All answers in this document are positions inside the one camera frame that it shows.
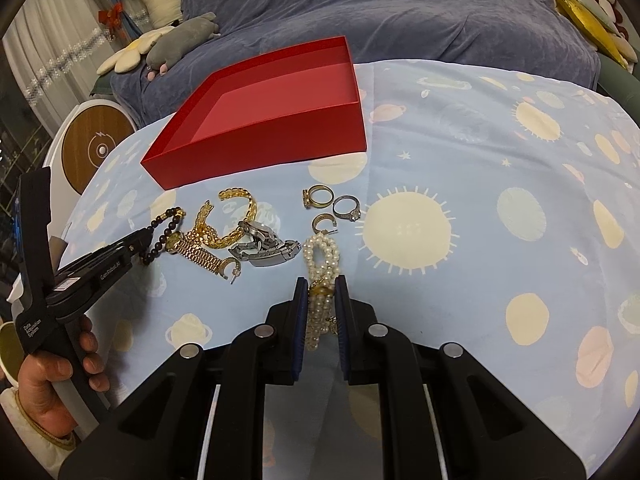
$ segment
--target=gold chain bracelet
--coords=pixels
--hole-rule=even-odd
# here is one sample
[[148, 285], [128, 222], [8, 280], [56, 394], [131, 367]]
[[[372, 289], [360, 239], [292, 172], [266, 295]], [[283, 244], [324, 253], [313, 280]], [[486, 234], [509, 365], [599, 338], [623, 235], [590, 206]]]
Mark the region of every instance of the gold chain bracelet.
[[[220, 191], [220, 193], [218, 193], [218, 197], [220, 200], [228, 200], [229, 198], [249, 199], [249, 209], [247, 210], [246, 216], [244, 217], [244, 221], [248, 222], [251, 220], [255, 220], [258, 209], [257, 203], [255, 202], [254, 197], [251, 196], [251, 193], [249, 193], [247, 190], [241, 187], [232, 187]], [[244, 236], [244, 232], [242, 231], [242, 229], [237, 227], [228, 235], [225, 235], [222, 238], [218, 237], [218, 232], [206, 223], [207, 217], [212, 210], [213, 206], [210, 204], [209, 200], [207, 200], [200, 208], [200, 211], [196, 216], [196, 221], [193, 229], [184, 235], [185, 240], [193, 245], [200, 246], [204, 244], [211, 249], [224, 249], [235, 244], [238, 240], [240, 240], [240, 238], [242, 238], [242, 236]]]

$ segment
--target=wooden disc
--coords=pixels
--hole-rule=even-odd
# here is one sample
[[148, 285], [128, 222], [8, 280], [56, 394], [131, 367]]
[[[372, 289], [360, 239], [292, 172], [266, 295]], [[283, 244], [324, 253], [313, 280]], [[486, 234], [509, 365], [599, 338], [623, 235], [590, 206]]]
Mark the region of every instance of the wooden disc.
[[62, 142], [62, 169], [71, 187], [82, 194], [107, 155], [133, 131], [117, 108], [97, 105], [80, 112]]

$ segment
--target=red box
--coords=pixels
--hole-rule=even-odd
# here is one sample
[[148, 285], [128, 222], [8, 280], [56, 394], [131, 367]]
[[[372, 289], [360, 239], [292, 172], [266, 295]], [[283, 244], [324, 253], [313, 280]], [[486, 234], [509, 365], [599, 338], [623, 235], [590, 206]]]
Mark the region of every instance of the red box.
[[275, 164], [364, 152], [346, 38], [303, 43], [211, 74], [142, 159], [163, 189]]

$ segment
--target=metal screw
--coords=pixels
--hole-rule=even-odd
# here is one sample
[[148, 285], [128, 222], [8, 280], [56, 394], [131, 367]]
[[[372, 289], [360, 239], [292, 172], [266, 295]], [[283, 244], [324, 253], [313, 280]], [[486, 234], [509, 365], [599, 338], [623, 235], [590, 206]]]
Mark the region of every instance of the metal screw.
[[376, 323], [369, 327], [369, 333], [373, 337], [384, 337], [389, 333], [389, 329], [384, 325], [380, 325], [380, 323]]
[[448, 357], [460, 357], [465, 351], [458, 343], [447, 343], [444, 345], [444, 354]]
[[200, 349], [198, 345], [194, 345], [193, 343], [189, 343], [188, 345], [184, 345], [180, 348], [180, 356], [185, 359], [191, 359], [192, 357], [196, 357], [200, 353]]
[[260, 338], [270, 337], [274, 332], [275, 330], [271, 325], [258, 325], [254, 330], [254, 334]]

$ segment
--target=hand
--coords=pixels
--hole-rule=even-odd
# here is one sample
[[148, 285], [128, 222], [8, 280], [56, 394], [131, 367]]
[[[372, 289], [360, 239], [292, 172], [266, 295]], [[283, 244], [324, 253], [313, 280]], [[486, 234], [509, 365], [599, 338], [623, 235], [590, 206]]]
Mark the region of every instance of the hand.
[[[104, 362], [96, 353], [98, 340], [91, 332], [93, 327], [87, 316], [80, 320], [80, 346], [87, 352], [82, 366], [93, 375], [89, 384], [96, 392], [106, 392], [109, 380], [104, 372]], [[73, 374], [71, 363], [65, 358], [45, 351], [28, 355], [18, 373], [18, 395], [24, 411], [50, 434], [63, 438], [78, 425], [56, 394], [52, 382], [65, 381]]]

